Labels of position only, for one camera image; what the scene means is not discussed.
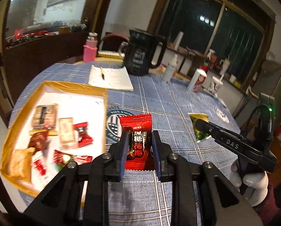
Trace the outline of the white gloved right hand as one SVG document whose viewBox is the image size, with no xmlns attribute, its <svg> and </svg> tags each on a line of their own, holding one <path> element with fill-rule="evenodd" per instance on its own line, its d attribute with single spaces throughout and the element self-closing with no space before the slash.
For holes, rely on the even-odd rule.
<svg viewBox="0 0 281 226">
<path fill-rule="evenodd" d="M 267 197 L 269 179 L 265 171 L 262 173 L 248 173 L 241 178 L 238 172 L 238 160 L 236 159 L 231 165 L 229 180 L 238 191 L 240 191 L 242 184 L 253 189 L 252 195 L 247 199 L 252 207 L 258 206 Z"/>
</svg>

